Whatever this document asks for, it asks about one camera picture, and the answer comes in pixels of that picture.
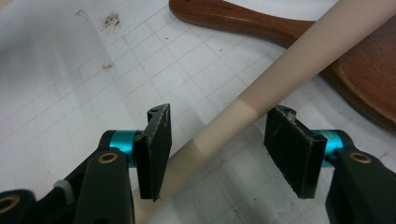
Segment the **black clamp jaw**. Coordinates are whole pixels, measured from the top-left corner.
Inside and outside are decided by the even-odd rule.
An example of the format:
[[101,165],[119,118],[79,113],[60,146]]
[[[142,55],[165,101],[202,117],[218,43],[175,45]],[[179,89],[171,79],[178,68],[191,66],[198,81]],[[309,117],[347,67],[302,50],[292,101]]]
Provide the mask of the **black clamp jaw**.
[[326,200],[332,224],[396,223],[396,174],[345,132],[311,131],[278,105],[268,113],[264,144],[299,198],[314,198],[320,169],[335,168]]
[[148,111],[144,131],[107,131],[98,148],[40,201],[33,192],[0,193],[0,223],[134,223],[129,168],[142,199],[160,197],[172,146],[170,105]]

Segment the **white plastic rod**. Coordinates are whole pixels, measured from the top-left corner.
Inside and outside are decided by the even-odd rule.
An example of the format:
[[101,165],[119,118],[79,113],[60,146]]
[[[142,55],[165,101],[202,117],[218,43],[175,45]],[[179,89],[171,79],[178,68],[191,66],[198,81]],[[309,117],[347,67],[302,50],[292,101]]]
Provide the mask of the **white plastic rod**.
[[[396,13],[396,0],[337,2],[260,77],[172,158],[161,198],[172,196],[235,137],[311,77],[335,61]],[[161,205],[141,200],[134,190],[136,223]]]

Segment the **wooden paddle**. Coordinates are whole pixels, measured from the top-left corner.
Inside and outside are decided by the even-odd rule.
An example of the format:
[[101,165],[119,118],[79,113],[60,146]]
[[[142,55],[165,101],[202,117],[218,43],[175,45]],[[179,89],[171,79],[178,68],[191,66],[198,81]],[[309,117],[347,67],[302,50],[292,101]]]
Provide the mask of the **wooden paddle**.
[[[255,35],[288,48],[314,21],[262,14],[220,0],[170,0],[182,21]],[[396,17],[321,72],[363,115],[396,133]]]

